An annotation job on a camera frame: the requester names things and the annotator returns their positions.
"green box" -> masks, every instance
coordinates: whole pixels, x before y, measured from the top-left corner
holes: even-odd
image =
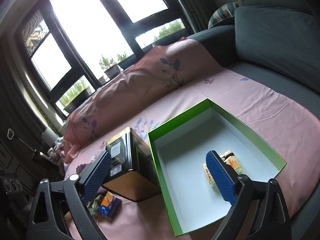
[[[169,219],[180,236],[224,217],[231,205],[211,187],[202,164],[207,152],[232,150],[242,173],[267,182],[286,165],[248,126],[205,99],[148,133]]]

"pink pillowcase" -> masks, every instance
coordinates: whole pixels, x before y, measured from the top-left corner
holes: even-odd
[[[156,46],[138,63],[97,90],[69,117],[65,163],[76,152],[132,118],[175,89],[216,71],[212,57],[197,41],[186,38]]]

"butter package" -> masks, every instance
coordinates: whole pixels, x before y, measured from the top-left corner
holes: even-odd
[[[220,158],[226,163],[229,164],[235,171],[237,174],[241,173],[241,165],[238,161],[238,159],[236,158],[236,156],[233,154],[233,152],[231,150],[228,150],[227,152],[223,153],[220,155]],[[212,186],[215,184],[214,179],[212,178],[208,168],[207,168],[207,164],[202,164],[202,167],[204,169],[204,174],[208,180],[208,183]]]
[[[116,212],[117,207],[121,204],[121,200],[116,198],[109,191],[99,206],[99,211],[105,216],[112,218]]]

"potted plant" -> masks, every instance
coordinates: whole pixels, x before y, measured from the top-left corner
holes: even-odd
[[[104,73],[108,76],[108,78],[113,79],[117,75],[120,74],[120,68],[118,64],[114,61],[114,59],[104,57],[101,55],[101,59],[99,60],[99,64],[101,68],[104,70]]]
[[[93,91],[90,87],[85,88],[64,108],[64,110],[71,114],[74,110],[81,106],[82,103],[92,95],[92,93]]]

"window frame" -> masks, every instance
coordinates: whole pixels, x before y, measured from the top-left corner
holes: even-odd
[[[100,0],[104,8],[107,10],[111,18],[120,29],[124,39],[127,41],[129,47],[133,52],[133,55],[129,56],[127,59],[119,63],[119,66],[123,70],[138,62],[152,48],[152,46],[147,46],[144,49],[141,49],[136,41],[136,37],[138,37],[139,35],[176,19],[182,20],[188,32],[188,35],[194,33],[191,25],[187,20],[187,17],[183,12],[183,9],[179,5],[179,2],[177,0],[163,1],[168,7],[166,10],[157,12],[133,23],[118,0]],[[22,39],[21,31],[37,10],[40,10],[41,15],[49,29],[49,32],[37,45],[32,54],[29,55]],[[61,80],[56,84],[54,88],[52,88],[52,90],[47,87],[46,82],[43,80],[40,73],[37,71],[31,61],[34,53],[50,33],[54,37],[61,52],[71,66],[71,69],[61,78]],[[34,81],[36,82],[35,85],[39,88],[39,92],[42,96],[44,96],[46,100],[49,101],[49,103],[53,106],[57,114],[62,119],[66,120],[67,116],[65,116],[65,114],[63,114],[63,112],[58,108],[56,102],[59,101],[59,99],[67,92],[67,90],[72,87],[82,76],[87,78],[87,80],[95,90],[102,87],[99,80],[94,76],[90,68],[84,62],[84,60],[79,55],[72,42],[68,38],[66,32],[64,31],[53,11],[50,0],[39,0],[36,3],[36,5],[28,12],[28,14],[24,17],[23,21],[19,25],[17,31],[15,32],[15,39],[21,52],[22,59],[26,64],[28,71],[30,71]]]

